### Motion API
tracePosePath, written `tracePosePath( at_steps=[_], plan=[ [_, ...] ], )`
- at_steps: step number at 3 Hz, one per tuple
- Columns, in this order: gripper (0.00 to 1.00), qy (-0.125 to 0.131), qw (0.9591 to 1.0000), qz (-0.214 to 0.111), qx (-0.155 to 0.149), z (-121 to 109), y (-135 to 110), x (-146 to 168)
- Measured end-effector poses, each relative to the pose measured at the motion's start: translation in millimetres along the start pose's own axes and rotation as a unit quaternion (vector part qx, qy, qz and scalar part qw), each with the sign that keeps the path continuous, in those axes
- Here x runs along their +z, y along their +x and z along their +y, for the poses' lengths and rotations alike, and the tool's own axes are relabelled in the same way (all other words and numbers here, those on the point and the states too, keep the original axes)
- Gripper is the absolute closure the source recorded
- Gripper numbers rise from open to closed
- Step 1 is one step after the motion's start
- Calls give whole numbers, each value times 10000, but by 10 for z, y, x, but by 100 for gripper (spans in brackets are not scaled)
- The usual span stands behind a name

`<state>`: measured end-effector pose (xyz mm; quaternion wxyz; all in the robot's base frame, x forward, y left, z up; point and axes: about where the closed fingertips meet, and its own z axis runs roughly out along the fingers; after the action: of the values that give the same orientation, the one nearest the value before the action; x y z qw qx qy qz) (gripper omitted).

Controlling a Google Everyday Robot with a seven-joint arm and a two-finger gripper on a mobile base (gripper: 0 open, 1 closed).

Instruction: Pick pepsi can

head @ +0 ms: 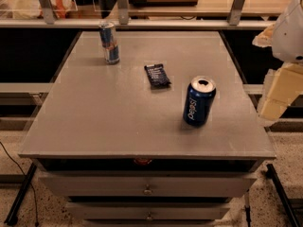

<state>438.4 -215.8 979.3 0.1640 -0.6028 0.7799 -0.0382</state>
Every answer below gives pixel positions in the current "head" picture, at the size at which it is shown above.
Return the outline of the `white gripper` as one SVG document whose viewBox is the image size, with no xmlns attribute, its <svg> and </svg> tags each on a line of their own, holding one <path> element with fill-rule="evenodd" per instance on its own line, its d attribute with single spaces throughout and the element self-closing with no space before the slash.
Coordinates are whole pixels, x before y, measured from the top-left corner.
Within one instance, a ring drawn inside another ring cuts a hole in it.
<svg viewBox="0 0 303 227">
<path fill-rule="evenodd" d="M 252 41 L 257 47 L 272 46 L 275 58 L 284 61 L 265 76 L 258 116 L 277 121 L 303 93 L 303 0 L 292 0 L 276 23 L 266 27 Z"/>
</svg>

